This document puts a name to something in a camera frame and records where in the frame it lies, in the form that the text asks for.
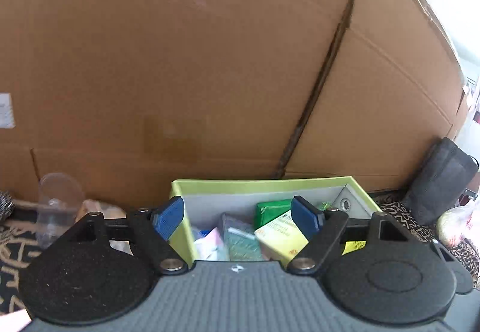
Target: logo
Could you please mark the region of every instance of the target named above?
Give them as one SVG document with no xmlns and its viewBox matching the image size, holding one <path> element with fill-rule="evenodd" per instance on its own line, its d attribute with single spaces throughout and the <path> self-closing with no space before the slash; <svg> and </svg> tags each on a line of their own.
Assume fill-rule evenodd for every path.
<svg viewBox="0 0 480 332">
<path fill-rule="evenodd" d="M 244 268 L 243 268 L 241 265 L 239 265 L 239 264 L 237 264 L 236 266 L 232 266 L 230 269 L 231 269 L 233 272 L 236 272 L 237 274 L 240 273 L 240 272 L 242 272 L 242 271 L 244 270 Z"/>
</svg>

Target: plastic bag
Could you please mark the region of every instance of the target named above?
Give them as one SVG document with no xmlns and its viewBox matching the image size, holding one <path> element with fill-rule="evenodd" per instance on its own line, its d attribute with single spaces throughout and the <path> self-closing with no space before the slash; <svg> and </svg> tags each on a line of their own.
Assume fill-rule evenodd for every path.
<svg viewBox="0 0 480 332">
<path fill-rule="evenodd" d="M 454 207 L 443 213 L 437 221 L 437 235 L 447 248 L 457 246 L 474 229 L 480 227 L 480 198 L 465 206 Z"/>
</svg>

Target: black circular pad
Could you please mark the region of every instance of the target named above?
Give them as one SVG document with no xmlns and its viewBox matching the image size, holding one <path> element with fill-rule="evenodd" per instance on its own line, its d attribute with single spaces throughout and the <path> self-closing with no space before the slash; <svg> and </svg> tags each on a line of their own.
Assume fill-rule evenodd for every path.
<svg viewBox="0 0 480 332">
<path fill-rule="evenodd" d="M 437 316 L 455 294 L 450 269 L 424 244 L 412 242 L 367 243 L 332 263 L 323 284 L 350 313 L 394 325 Z"/>
<path fill-rule="evenodd" d="M 137 258 L 106 246 L 71 243 L 58 258 L 21 279 L 23 301 L 35 317 L 64 325 L 89 325 L 137 306 L 153 275 Z"/>
</svg>

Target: cardboard box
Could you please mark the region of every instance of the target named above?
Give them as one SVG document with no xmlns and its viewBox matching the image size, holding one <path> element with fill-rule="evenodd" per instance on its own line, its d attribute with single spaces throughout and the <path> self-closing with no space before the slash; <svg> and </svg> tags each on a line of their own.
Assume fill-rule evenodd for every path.
<svg viewBox="0 0 480 332">
<path fill-rule="evenodd" d="M 38 179 L 30 148 L 13 144 L 0 146 L 0 183 L 16 199 L 38 199 Z"/>
<path fill-rule="evenodd" d="M 22 195 L 24 172 L 63 171 L 89 198 L 141 206 L 178 178 L 270 179 L 285 167 L 369 178 L 368 190 L 403 183 L 457 124 L 458 70 L 414 0 L 355 0 L 350 22 L 352 3 L 2 3 L 0 92 L 15 127 L 0 129 L 0 150 L 22 146 L 31 161 L 0 189 Z"/>
<path fill-rule="evenodd" d="M 460 66 L 424 0 L 354 0 L 287 177 L 352 175 L 397 189 L 463 124 Z"/>
</svg>

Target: leopard print fabric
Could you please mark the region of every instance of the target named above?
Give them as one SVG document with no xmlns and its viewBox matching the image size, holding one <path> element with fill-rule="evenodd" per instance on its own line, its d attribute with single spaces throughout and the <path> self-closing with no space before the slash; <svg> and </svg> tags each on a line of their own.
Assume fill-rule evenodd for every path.
<svg viewBox="0 0 480 332">
<path fill-rule="evenodd" d="M 407 208 L 395 196 L 395 194 L 386 195 L 373 200 L 380 209 L 392 215 L 420 241 L 426 243 L 436 238 L 435 224 L 429 226 L 419 225 Z M 477 287 L 480 284 L 478 282 L 480 257 L 477 249 L 469 240 L 465 239 L 456 247 L 449 248 L 449 251 L 470 272 L 474 286 Z"/>
</svg>

